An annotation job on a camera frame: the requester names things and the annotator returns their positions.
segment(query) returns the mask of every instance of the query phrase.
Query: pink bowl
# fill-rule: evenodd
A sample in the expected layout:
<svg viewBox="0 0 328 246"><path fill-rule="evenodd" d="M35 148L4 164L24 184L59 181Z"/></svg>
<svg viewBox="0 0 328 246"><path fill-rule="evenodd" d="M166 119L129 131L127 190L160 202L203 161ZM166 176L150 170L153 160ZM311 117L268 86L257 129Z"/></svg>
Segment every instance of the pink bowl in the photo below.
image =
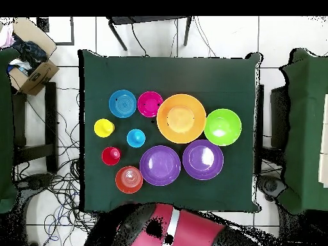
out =
<svg viewBox="0 0 328 246"><path fill-rule="evenodd" d="M155 117L163 98L157 92L144 92L138 99L138 110L143 116Z"/></svg>

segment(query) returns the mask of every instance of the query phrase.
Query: blue bowl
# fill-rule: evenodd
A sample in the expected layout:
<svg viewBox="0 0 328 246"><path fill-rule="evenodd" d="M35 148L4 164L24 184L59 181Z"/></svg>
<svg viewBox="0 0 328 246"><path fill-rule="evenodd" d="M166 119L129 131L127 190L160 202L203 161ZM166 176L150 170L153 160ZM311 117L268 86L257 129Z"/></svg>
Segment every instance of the blue bowl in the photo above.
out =
<svg viewBox="0 0 328 246"><path fill-rule="evenodd" d="M117 90L109 101L112 114L118 118L128 118L136 111L136 97L128 90Z"/></svg>
<svg viewBox="0 0 328 246"><path fill-rule="evenodd" d="M126 140L130 146L138 148L145 143L146 136L140 129L132 129L127 134Z"/></svg>

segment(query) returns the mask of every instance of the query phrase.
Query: light blue cup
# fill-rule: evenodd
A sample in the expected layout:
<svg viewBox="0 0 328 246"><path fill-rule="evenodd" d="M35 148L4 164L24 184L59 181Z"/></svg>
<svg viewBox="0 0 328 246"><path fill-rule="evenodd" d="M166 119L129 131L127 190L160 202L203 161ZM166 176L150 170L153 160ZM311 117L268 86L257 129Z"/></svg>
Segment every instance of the light blue cup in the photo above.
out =
<svg viewBox="0 0 328 246"><path fill-rule="evenodd" d="M146 140L145 133L140 129L132 129L126 136L126 140L131 147L141 147Z"/></svg>

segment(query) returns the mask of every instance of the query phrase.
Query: plastic bag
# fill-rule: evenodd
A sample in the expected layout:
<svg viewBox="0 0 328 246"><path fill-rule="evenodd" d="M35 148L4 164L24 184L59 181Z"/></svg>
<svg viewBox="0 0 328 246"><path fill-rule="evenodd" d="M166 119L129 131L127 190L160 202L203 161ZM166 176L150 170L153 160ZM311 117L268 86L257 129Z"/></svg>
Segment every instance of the plastic bag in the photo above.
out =
<svg viewBox="0 0 328 246"><path fill-rule="evenodd" d="M15 42L12 47L20 52L19 59L28 62L35 70L42 62L47 61L47 54L36 43L22 41L17 35L14 35Z"/></svg>

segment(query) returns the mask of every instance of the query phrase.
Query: plastic dishware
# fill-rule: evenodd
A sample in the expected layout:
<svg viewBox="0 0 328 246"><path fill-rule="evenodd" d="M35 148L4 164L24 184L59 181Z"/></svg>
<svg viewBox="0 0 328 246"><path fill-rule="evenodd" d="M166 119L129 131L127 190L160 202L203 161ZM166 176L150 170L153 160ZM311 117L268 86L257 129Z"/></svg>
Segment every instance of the plastic dishware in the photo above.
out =
<svg viewBox="0 0 328 246"><path fill-rule="evenodd" d="M157 92L144 92L138 98L138 110L143 116L155 117L162 102L163 98Z"/></svg>
<svg viewBox="0 0 328 246"><path fill-rule="evenodd" d="M180 174L181 162L170 147L158 145L148 149L141 157L140 172L154 186L172 183Z"/></svg>
<svg viewBox="0 0 328 246"><path fill-rule="evenodd" d="M219 146L208 140L196 140L183 152L183 167L189 176L198 180L209 180L222 170L223 153Z"/></svg>
<svg viewBox="0 0 328 246"><path fill-rule="evenodd" d="M121 151L116 147L107 147L101 154L102 161L109 166L115 165L120 161Z"/></svg>
<svg viewBox="0 0 328 246"><path fill-rule="evenodd" d="M196 98L176 94L166 99L157 112L157 126L161 134L176 144L187 144L204 130L206 112Z"/></svg>
<svg viewBox="0 0 328 246"><path fill-rule="evenodd" d="M205 125L205 137L213 144L227 146L233 144L242 132L242 122L232 110L221 108L212 111Z"/></svg>
<svg viewBox="0 0 328 246"><path fill-rule="evenodd" d="M109 100L110 111L118 118L128 118L136 111L136 97L128 90L117 90Z"/></svg>
<svg viewBox="0 0 328 246"><path fill-rule="evenodd" d="M145 143L146 136L140 129L132 129L127 134L126 140L130 146L138 148Z"/></svg>
<svg viewBox="0 0 328 246"><path fill-rule="evenodd" d="M107 119L99 119L97 122L95 122L95 134L97 136L100 136L101 138L106 138L107 136L110 136L112 132L114 132L114 130L114 124Z"/></svg>
<svg viewBox="0 0 328 246"><path fill-rule="evenodd" d="M115 177L117 188L124 193L135 193L141 187L143 178L140 171L133 166L121 168Z"/></svg>

